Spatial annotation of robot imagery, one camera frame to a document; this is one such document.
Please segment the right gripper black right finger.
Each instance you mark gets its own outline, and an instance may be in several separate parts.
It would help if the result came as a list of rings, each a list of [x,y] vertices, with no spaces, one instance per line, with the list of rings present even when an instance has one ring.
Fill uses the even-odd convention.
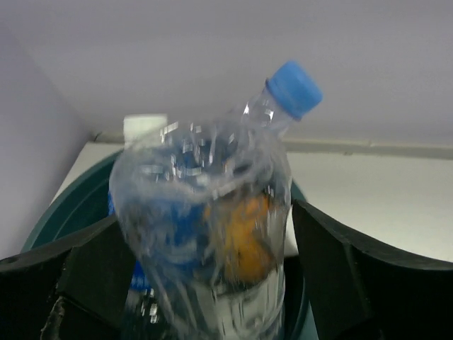
[[[320,339],[452,338],[452,263],[390,246],[301,200],[292,218]]]

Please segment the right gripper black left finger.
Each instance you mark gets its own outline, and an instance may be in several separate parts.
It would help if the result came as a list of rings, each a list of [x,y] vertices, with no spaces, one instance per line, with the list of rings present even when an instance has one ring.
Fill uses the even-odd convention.
[[[119,339],[134,263],[115,217],[1,260],[1,338]]]

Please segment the orange juice bottle white cap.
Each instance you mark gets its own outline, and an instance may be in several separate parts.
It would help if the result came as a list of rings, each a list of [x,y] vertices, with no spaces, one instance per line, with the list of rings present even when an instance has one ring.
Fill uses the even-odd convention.
[[[209,249],[215,260],[211,284],[253,286],[275,269],[276,255],[267,241],[272,209],[265,193],[204,209],[203,220],[210,229]]]

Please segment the clear bottle dark blue label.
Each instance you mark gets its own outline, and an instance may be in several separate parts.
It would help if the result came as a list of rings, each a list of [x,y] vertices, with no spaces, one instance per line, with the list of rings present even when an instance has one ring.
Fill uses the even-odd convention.
[[[193,227],[201,209],[185,207],[154,185],[163,173],[154,169],[151,152],[161,144],[167,125],[165,114],[126,116],[124,148],[110,174],[109,213],[116,215],[137,257],[125,303],[130,317],[141,317],[145,304],[150,303],[151,318],[157,318],[149,268],[189,272],[198,265]]]

